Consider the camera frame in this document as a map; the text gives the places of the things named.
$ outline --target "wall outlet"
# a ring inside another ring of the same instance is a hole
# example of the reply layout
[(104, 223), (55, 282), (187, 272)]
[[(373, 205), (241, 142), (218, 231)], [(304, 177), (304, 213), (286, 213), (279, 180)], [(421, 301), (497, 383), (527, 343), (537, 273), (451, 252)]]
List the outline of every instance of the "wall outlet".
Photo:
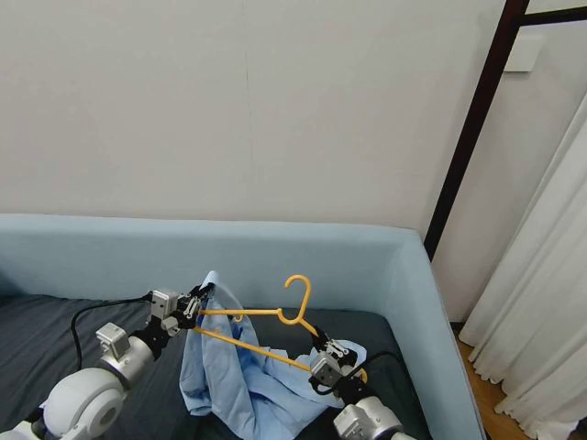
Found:
[(544, 46), (544, 35), (518, 34), (504, 72), (531, 72), (542, 46)]

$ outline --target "light blue shirt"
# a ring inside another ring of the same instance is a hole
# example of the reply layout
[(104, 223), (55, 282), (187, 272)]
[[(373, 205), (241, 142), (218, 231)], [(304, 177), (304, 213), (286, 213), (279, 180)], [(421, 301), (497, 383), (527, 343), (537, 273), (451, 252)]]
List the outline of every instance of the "light blue shirt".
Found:
[[(207, 309), (242, 308), (214, 271), (203, 287), (210, 282), (216, 288)], [(259, 346), (248, 317), (240, 323), (225, 315), (203, 318), (202, 328)], [(358, 363), (365, 359), (362, 346), (338, 342), (357, 352)], [(287, 357), (285, 350), (265, 349)], [(297, 361), (309, 365), (315, 355), (312, 348)], [(185, 342), (180, 389), (187, 410), (192, 415), (214, 413), (244, 440), (293, 439), (328, 406), (342, 406), (332, 394), (316, 394), (309, 379), (306, 371), (213, 337), (189, 332)]]

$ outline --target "bed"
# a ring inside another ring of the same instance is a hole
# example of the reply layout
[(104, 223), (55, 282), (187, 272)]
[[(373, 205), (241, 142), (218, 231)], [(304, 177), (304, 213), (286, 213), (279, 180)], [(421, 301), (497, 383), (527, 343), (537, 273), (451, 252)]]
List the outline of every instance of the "bed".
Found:
[[(306, 318), (335, 338), (382, 349), (370, 384), (419, 439), (482, 439), (442, 302), (419, 236), (361, 225), (160, 221), (52, 215), (0, 215), (0, 430), (9, 429), (73, 372), (69, 320), (91, 302), (168, 287), (187, 292), (209, 270), (221, 273), (249, 307), (296, 307), (302, 293), (282, 282), (303, 273), (314, 295)], [(84, 365), (95, 363), (94, 331), (115, 322), (139, 328), (148, 309), (125, 304), (83, 316)], [(291, 356), (310, 347), (307, 333), (269, 317), (253, 321), (260, 342)], [(234, 438), (214, 417), (189, 416), (178, 376), (184, 336), (130, 393), (106, 438)], [(332, 438), (327, 411), (299, 438)]]

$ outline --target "black metal frame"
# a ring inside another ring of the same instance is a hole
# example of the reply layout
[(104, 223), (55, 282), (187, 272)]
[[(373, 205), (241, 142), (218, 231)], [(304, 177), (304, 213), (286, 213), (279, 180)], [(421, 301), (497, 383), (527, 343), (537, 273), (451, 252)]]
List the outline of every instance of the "black metal frame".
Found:
[(518, 30), (522, 26), (587, 20), (587, 6), (526, 14), (528, 3), (529, 0), (506, 0), (505, 2), (504, 11), (495, 30), (492, 46), (485, 59), (469, 113), (460, 131), (459, 141), (426, 233), (424, 247), (430, 260), (436, 253), (442, 232), (449, 220), (450, 210), (457, 198), (460, 184), (489, 113)]

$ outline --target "hanger hook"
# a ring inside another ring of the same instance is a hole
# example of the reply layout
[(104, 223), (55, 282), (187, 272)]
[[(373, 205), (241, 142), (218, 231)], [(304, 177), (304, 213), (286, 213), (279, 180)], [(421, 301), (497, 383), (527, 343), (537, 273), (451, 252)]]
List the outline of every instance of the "hanger hook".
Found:
[(285, 287), (285, 289), (289, 289), (292, 283), (296, 280), (300, 280), (305, 284), (304, 299), (302, 300), (302, 305), (300, 305), (300, 311), (298, 312), (297, 316), (294, 319), (287, 319), (285, 316), (283, 316), (283, 310), (277, 309), (277, 317), (282, 323), (286, 325), (296, 325), (303, 322), (305, 308), (307, 307), (308, 302), (310, 301), (310, 296), (312, 295), (312, 283), (304, 275), (292, 275), (285, 281), (285, 284), (283, 286)]

